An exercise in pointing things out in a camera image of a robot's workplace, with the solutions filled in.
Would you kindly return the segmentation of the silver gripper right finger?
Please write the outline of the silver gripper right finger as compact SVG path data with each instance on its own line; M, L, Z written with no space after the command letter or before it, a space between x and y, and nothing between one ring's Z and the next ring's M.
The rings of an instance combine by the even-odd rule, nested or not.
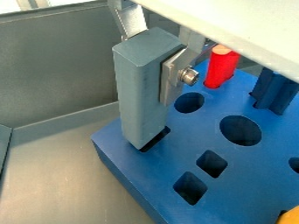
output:
M199 80L195 66L206 59L216 43L190 28L182 26L179 40L183 49L163 62L160 102L168 106L179 97L183 85L194 86Z

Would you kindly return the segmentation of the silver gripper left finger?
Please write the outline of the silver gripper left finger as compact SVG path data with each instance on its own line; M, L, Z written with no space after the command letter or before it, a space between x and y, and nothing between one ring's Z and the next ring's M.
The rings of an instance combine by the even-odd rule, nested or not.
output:
M128 40L147 30L143 7L131 0L107 0L121 39Z

